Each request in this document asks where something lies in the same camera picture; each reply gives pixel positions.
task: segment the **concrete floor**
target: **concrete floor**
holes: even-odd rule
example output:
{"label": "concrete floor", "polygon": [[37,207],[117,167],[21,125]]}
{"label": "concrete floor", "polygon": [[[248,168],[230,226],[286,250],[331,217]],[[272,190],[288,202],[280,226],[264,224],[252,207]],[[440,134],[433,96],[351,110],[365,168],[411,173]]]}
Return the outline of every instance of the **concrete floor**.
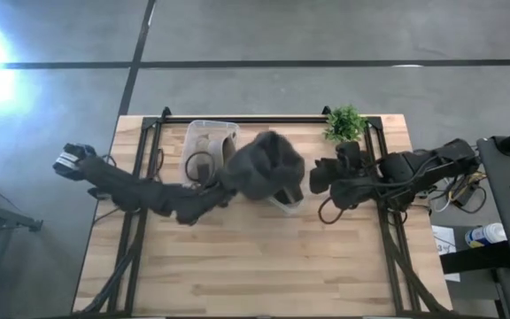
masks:
{"label": "concrete floor", "polygon": [[[0,0],[0,62],[131,61],[146,4]],[[481,58],[510,58],[510,0],[158,0],[143,54]],[[108,152],[127,79],[127,69],[0,70],[0,191],[44,220],[40,233],[0,234],[0,318],[69,313],[96,202],[88,184],[51,165],[66,142]],[[474,143],[510,132],[510,66],[141,70],[128,113],[317,113],[347,103],[404,113],[414,147]],[[433,215],[450,225],[497,219],[491,200],[477,215]]]}

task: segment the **wooden table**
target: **wooden table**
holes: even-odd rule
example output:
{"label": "wooden table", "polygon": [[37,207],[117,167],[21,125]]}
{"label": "wooden table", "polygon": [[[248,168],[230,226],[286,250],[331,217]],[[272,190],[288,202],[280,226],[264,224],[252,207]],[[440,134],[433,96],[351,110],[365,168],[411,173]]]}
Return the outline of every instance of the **wooden table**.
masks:
{"label": "wooden table", "polygon": [[[122,116],[116,128],[112,156],[128,172],[133,169],[142,118]],[[382,115],[382,122],[389,152],[411,150],[403,115]],[[193,227],[149,213],[134,315],[394,315],[375,202],[361,204],[334,225],[322,224],[316,214],[328,195],[309,191],[308,172],[314,160],[333,157],[335,146],[324,140],[324,127],[241,125],[239,146],[272,129],[285,135],[305,158],[305,203],[298,214],[288,216],[266,201],[251,202],[242,196],[228,208],[206,214]],[[164,182],[180,181],[186,128],[186,124],[162,127]],[[111,209],[112,203],[100,203],[97,217]],[[330,206],[327,211],[326,218],[337,210]],[[452,308],[429,216],[421,208],[408,213],[405,228],[414,270],[438,301]],[[88,305],[112,273],[122,217],[110,215],[91,232],[75,310]],[[399,278],[408,305],[406,281],[402,274]],[[125,287],[121,291],[120,307]]]}

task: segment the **white bottle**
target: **white bottle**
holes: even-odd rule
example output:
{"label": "white bottle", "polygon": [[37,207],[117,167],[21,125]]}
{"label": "white bottle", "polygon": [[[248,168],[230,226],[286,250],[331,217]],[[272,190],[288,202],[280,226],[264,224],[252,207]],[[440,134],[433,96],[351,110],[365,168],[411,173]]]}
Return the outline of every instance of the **white bottle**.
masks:
{"label": "white bottle", "polygon": [[483,247],[506,240],[503,224],[495,222],[484,227],[478,227],[466,233],[466,243],[472,248]]}

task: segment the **paper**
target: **paper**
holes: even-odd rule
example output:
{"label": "paper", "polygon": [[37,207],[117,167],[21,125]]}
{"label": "paper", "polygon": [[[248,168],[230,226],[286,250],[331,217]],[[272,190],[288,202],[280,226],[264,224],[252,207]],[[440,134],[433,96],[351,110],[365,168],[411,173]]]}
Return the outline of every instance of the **paper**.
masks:
{"label": "paper", "polygon": [[[456,253],[456,240],[453,237],[453,229],[448,227],[432,226],[432,234],[436,240],[438,254]],[[459,282],[460,274],[444,275],[446,280]]]}

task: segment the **clear plastic bin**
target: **clear plastic bin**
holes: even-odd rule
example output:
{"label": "clear plastic bin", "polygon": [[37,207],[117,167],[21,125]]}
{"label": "clear plastic bin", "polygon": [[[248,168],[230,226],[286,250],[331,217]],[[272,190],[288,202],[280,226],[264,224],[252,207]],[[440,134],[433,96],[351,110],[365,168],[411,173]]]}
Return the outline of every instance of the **clear plastic bin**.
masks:
{"label": "clear plastic bin", "polygon": [[224,121],[192,121],[188,125],[179,166],[183,183],[193,183],[193,181],[186,176],[186,161],[190,155],[197,151],[196,142],[198,138],[205,135],[208,135],[210,140],[223,139],[227,136],[231,136],[233,145],[236,147],[237,137],[239,136],[239,126],[235,123]]}

